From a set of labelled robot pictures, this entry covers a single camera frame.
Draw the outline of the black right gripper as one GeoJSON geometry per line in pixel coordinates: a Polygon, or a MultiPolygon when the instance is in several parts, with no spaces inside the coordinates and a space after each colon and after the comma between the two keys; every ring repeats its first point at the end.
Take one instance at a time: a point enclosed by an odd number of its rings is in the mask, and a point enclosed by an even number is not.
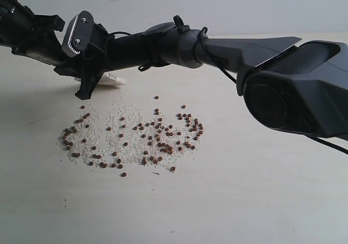
{"type": "Polygon", "coordinates": [[[83,72],[83,68],[91,69],[98,63],[105,64],[105,51],[101,48],[100,41],[108,34],[107,30],[99,23],[94,23],[87,48],[79,55],[70,58],[64,64],[55,67],[54,71],[60,76],[80,79],[80,87],[75,96],[80,100],[88,100],[102,78],[102,73],[83,72]]]}

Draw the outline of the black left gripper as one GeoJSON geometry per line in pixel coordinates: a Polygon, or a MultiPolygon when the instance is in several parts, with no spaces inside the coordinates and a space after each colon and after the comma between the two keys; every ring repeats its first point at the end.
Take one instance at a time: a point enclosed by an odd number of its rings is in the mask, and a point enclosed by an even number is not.
{"type": "Polygon", "coordinates": [[[58,15],[37,15],[27,6],[13,7],[11,19],[16,39],[11,45],[13,55],[32,58],[47,65],[66,62],[61,44],[55,34],[62,32],[65,21],[58,15]]]}

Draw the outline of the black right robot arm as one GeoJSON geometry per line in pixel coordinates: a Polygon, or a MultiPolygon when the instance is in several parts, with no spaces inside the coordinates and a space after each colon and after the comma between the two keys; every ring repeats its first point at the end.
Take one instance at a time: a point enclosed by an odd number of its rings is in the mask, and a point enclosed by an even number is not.
{"type": "Polygon", "coordinates": [[[262,125],[309,137],[347,135],[347,44],[299,37],[212,39],[179,16],[142,33],[114,38],[77,17],[62,44],[61,76],[79,78],[89,99],[104,72],[178,65],[219,68],[234,81],[250,114],[262,125]]]}

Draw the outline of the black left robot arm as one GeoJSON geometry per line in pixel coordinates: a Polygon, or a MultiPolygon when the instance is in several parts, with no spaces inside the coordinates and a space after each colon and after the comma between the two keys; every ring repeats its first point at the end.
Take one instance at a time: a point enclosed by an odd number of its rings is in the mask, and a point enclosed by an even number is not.
{"type": "Polygon", "coordinates": [[[14,55],[59,66],[67,56],[55,34],[65,21],[58,15],[37,15],[18,0],[1,0],[1,46],[14,55]]]}

